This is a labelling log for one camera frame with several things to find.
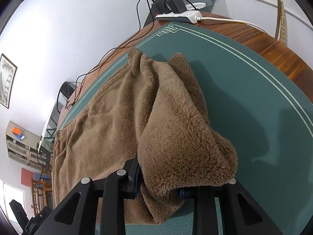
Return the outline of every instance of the power strip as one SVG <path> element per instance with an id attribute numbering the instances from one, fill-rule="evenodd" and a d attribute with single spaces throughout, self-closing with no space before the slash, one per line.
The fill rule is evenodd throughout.
<path id="1" fill-rule="evenodd" d="M 200 11 L 184 11 L 183 13 L 175 14 L 173 12 L 168 14 L 156 15 L 156 20 L 159 21 L 179 21 L 185 23 L 197 23 L 197 17 L 202 17 Z"/>

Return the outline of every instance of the charger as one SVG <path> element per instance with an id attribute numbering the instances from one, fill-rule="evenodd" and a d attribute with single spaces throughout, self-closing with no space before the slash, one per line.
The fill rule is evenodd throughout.
<path id="1" fill-rule="evenodd" d="M 156 1 L 151 4 L 151 8 L 159 15 L 168 14 L 171 10 L 164 4 L 164 2 Z"/>
<path id="2" fill-rule="evenodd" d="M 165 0 L 165 3 L 170 7 L 174 14 L 180 14 L 187 10 L 183 0 Z"/>

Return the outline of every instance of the wall shelf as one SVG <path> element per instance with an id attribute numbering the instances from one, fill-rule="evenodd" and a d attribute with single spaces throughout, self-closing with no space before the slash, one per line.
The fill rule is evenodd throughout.
<path id="1" fill-rule="evenodd" d="M 12 133 L 13 127 L 21 129 L 22 134 L 25 136 L 23 140 L 19 140 Z M 42 165 L 38 163 L 38 160 L 43 165 L 46 164 L 46 162 L 42 160 L 40 155 L 38 155 L 37 159 L 36 148 L 37 143 L 40 141 L 39 136 L 26 131 L 22 127 L 10 121 L 6 130 L 6 139 L 7 139 L 7 153 L 11 159 L 37 170 L 41 170 L 42 168 Z M 43 158 L 46 157 L 44 153 L 41 153 L 41 155 Z"/>

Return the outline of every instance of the towel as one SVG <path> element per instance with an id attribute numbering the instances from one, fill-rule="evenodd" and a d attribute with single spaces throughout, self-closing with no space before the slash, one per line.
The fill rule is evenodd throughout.
<path id="1" fill-rule="evenodd" d="M 237 170 L 231 143 L 210 127 L 206 102 L 185 57 L 149 59 L 132 48 L 54 144 L 56 206 L 81 180 L 97 180 L 138 154 L 144 182 L 125 200 L 126 224 L 162 224 L 183 204 L 177 188 L 220 186 Z M 97 222 L 100 220 L 101 200 Z"/>

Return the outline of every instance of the picture frame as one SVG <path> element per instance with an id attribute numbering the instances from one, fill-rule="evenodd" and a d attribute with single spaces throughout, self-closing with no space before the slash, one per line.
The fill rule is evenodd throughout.
<path id="1" fill-rule="evenodd" d="M 4 54 L 0 57 L 0 103 L 7 109 L 10 106 L 12 86 L 17 71 L 14 65 Z"/>

